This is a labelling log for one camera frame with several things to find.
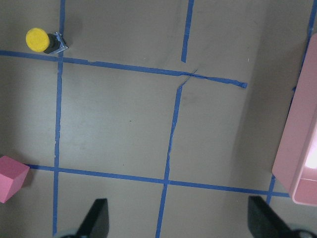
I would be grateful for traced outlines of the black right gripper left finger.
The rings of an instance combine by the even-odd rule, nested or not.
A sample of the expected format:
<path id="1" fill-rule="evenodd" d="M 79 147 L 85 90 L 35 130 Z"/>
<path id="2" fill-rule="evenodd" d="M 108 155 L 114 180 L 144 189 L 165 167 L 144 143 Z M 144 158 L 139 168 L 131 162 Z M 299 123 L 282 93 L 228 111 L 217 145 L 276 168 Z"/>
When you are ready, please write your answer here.
<path id="1" fill-rule="evenodd" d="M 106 238 L 109 233 L 108 201 L 96 199 L 78 229 L 56 234 L 57 238 Z"/>

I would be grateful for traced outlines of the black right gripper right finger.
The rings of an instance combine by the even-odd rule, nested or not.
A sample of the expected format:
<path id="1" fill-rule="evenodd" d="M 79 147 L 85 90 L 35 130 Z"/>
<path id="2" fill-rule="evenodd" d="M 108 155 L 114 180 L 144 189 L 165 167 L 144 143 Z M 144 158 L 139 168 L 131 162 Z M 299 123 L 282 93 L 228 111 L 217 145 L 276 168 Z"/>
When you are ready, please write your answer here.
<path id="1" fill-rule="evenodd" d="M 303 229 L 291 229 L 260 196 L 248 198 L 248 229 L 254 238 L 315 238 Z"/>

